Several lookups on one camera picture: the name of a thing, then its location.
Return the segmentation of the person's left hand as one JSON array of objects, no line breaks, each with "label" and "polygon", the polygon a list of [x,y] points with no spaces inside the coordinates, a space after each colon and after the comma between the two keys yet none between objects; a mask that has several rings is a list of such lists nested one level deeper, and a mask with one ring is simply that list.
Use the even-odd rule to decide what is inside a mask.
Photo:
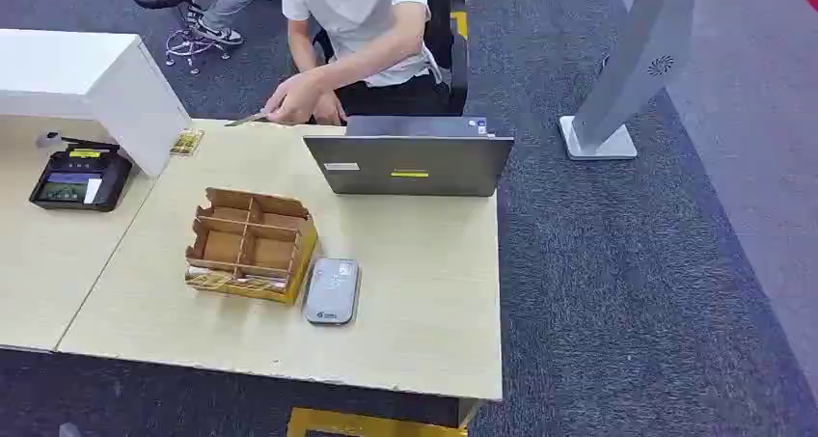
[{"label": "person's left hand", "polygon": [[300,72],[277,87],[260,113],[273,123],[305,123],[323,94],[321,75],[317,69]]}]

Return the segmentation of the person's right hand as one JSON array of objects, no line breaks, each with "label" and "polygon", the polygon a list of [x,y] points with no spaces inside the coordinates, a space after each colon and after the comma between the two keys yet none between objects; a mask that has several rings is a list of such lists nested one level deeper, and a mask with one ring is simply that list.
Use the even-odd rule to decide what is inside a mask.
[{"label": "person's right hand", "polygon": [[346,114],[334,92],[327,92],[318,99],[313,111],[313,119],[321,125],[344,125]]}]

